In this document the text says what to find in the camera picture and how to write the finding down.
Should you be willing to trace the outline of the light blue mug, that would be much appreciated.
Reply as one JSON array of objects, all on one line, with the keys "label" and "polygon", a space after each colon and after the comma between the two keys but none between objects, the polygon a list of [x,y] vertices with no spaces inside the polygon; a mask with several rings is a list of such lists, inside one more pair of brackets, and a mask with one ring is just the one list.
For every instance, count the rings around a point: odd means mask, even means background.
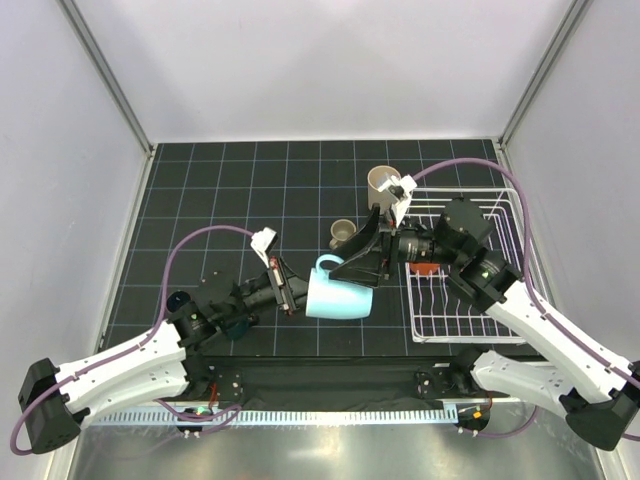
[{"label": "light blue mug", "polygon": [[309,274],[305,315],[328,320],[354,320],[371,313],[374,290],[341,280],[329,278],[325,262],[340,266],[344,261],[333,254],[317,258]]}]

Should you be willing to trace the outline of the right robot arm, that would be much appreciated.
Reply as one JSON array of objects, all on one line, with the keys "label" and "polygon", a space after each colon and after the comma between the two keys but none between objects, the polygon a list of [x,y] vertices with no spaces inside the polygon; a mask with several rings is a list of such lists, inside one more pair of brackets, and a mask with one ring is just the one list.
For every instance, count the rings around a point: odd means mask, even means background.
[{"label": "right robot arm", "polygon": [[366,224],[336,251],[332,280],[377,287],[400,263],[448,269],[445,285],[463,304],[507,327],[550,363],[544,369],[470,347],[445,377],[462,396],[478,391],[517,397],[554,413],[588,444],[614,450],[639,412],[639,365],[603,347],[532,287],[504,256],[487,247],[494,230],[478,205],[445,204],[433,226],[396,225],[373,207]]}]

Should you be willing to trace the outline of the dark green mug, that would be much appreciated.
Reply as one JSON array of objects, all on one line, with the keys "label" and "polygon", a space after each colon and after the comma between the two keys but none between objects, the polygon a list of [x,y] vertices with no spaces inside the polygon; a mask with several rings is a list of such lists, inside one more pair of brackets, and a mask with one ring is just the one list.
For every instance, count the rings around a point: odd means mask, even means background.
[{"label": "dark green mug", "polygon": [[256,316],[234,320],[226,326],[225,335],[231,341],[239,340],[259,323],[260,319]]}]

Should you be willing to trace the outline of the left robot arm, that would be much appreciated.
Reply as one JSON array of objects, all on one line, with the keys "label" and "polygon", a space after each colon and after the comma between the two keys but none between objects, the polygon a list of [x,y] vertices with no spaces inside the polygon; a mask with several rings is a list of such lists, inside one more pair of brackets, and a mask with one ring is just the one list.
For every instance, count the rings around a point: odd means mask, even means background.
[{"label": "left robot arm", "polygon": [[258,277],[237,283],[215,271],[190,292],[176,291],[166,313],[142,334],[85,359],[56,366],[33,363],[18,395],[22,415],[10,439],[17,454],[20,431],[29,453],[52,452],[94,421],[121,408],[154,400],[201,400],[214,375],[207,360],[219,339],[236,340],[265,310],[292,314],[306,302],[308,282],[279,257]]}]

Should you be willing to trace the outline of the orange mug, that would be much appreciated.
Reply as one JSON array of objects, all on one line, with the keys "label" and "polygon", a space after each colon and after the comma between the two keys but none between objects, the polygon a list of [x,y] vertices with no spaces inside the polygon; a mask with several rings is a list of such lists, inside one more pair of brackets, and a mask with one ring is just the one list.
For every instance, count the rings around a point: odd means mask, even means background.
[{"label": "orange mug", "polygon": [[420,276],[430,276],[438,272],[440,265],[433,263],[409,263],[409,270]]}]

